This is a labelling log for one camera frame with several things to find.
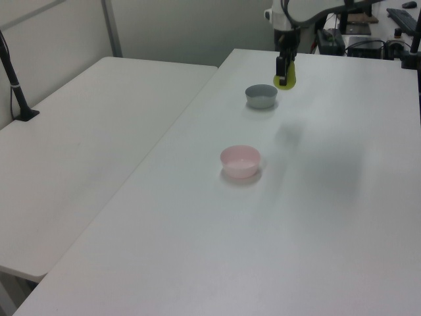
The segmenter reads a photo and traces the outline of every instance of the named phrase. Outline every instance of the electronic equipment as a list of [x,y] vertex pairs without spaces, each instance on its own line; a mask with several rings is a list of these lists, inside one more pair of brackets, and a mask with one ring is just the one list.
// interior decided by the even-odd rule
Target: electronic equipment
[[383,43],[380,41],[380,38],[364,38],[361,36],[352,36],[349,38],[347,56],[381,59],[382,48]]
[[318,30],[316,42],[321,55],[342,56],[345,54],[345,43],[338,29]]
[[399,9],[386,9],[386,11],[404,33],[415,35],[416,21],[408,12]]

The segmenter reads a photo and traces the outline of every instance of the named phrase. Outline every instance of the white tabletop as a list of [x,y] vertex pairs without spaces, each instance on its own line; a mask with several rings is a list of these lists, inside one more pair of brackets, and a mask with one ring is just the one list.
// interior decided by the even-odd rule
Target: white tabletop
[[[16,316],[421,314],[416,72],[298,54],[246,107],[276,55],[227,58]],[[235,144],[258,175],[221,172]]]
[[105,58],[0,131],[0,271],[39,281],[215,67]]
[[[393,35],[395,33],[395,29],[398,28],[399,26],[396,24],[395,21],[393,21],[391,18],[387,17],[388,13],[387,13],[386,9],[392,8],[392,9],[404,10],[402,8],[402,4],[406,3],[406,2],[408,2],[408,1],[406,1],[406,0],[385,0],[385,1],[382,1],[382,2],[379,2],[379,3],[374,3],[372,5],[372,14],[373,14],[373,16],[375,16],[379,20],[379,22],[370,24],[370,30],[371,30],[372,34],[369,35],[369,36],[365,36],[365,35],[344,35],[343,41],[345,42],[345,46],[348,47],[349,38],[351,36],[380,38],[383,41],[392,40]],[[415,20],[418,20],[418,15],[420,13],[420,7],[421,7],[421,1],[417,0],[415,2],[417,2],[417,4],[418,4],[417,8],[407,9],[407,11],[408,11],[409,14],[411,14],[411,16]],[[325,24],[324,28],[325,29],[335,28],[335,18],[334,17],[329,18],[326,21],[326,24]],[[339,19],[336,21],[336,28],[339,28]],[[412,44],[412,39],[413,39],[412,36],[408,36],[406,33],[402,34],[401,40],[403,40],[408,45]]]

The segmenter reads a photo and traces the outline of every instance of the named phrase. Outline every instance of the pink bowl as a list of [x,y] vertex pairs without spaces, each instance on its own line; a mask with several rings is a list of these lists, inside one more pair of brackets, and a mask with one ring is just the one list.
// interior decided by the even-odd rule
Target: pink bowl
[[221,153],[221,162],[229,176],[238,179],[249,178],[257,172],[260,153],[250,146],[232,146]]

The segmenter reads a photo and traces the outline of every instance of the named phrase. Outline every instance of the keyboard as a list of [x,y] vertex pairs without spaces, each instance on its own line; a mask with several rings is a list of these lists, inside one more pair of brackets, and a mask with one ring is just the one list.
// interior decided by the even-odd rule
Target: keyboard
[[402,29],[402,32],[410,36],[415,35],[416,21],[408,12],[399,9],[386,9],[386,11],[392,20]]

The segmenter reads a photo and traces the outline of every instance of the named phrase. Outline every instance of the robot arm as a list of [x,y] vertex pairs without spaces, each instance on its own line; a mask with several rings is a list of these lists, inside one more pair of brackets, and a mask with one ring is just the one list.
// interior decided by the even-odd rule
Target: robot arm
[[297,55],[300,26],[309,26],[329,13],[371,5],[383,0],[273,0],[272,8],[264,16],[274,28],[276,50],[276,76],[279,85],[287,85],[287,73]]

